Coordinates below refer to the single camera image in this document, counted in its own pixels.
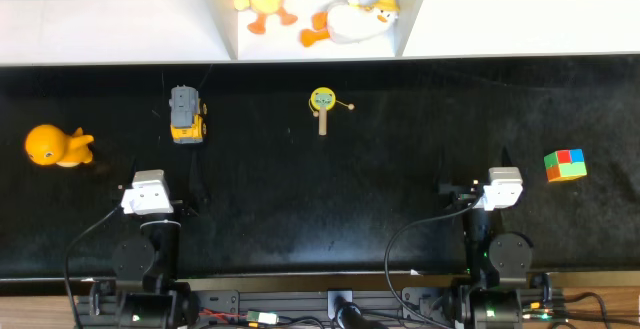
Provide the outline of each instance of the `yellow hat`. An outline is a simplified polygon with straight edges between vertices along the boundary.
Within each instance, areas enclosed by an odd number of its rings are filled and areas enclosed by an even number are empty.
[[[377,3],[373,4],[373,7],[386,11],[400,11],[396,0],[378,0]]]

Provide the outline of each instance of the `black tabletop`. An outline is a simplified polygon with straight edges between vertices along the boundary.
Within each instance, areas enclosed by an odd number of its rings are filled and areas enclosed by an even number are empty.
[[[60,277],[65,246],[112,209],[134,159],[187,197],[194,151],[211,202],[183,222],[181,277],[379,271],[398,228],[442,213],[438,173],[486,179],[505,152],[524,193],[502,220],[533,241],[534,269],[637,269],[639,74],[635,56],[5,68],[0,277]],[[200,87],[208,105],[202,146],[171,140],[176,85]],[[319,86],[356,106],[329,112],[326,137],[307,106]],[[93,135],[95,162],[31,163],[24,139],[43,123]],[[574,148],[588,176],[547,183],[544,156]],[[136,230],[112,218],[77,247],[73,275],[109,274]],[[464,271],[460,220],[406,233],[391,260]]]

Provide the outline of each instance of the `blue square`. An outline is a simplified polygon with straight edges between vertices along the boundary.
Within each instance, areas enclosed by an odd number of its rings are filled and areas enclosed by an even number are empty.
[[[571,155],[572,163],[584,162],[584,155],[582,155],[582,149],[569,150],[569,155]]]

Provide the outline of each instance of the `wooden floor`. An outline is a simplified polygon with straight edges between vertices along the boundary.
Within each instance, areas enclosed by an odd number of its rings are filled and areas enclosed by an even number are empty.
[[[610,314],[634,314],[638,321],[640,306],[640,287],[598,287],[565,289],[566,296],[577,295],[592,291],[604,299]],[[585,310],[599,312],[600,307],[595,299],[585,299],[582,302],[567,306],[570,310]],[[571,321],[579,329],[604,329],[602,323]],[[26,328],[72,328],[73,318],[66,297],[0,297],[0,329]],[[546,323],[526,324],[527,329],[543,329],[550,327]],[[614,328],[625,325],[612,324]]]

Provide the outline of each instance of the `red cube face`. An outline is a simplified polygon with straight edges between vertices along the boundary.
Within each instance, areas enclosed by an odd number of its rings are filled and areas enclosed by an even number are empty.
[[[571,154],[568,150],[558,150],[556,155],[558,155],[558,164],[571,163]]]

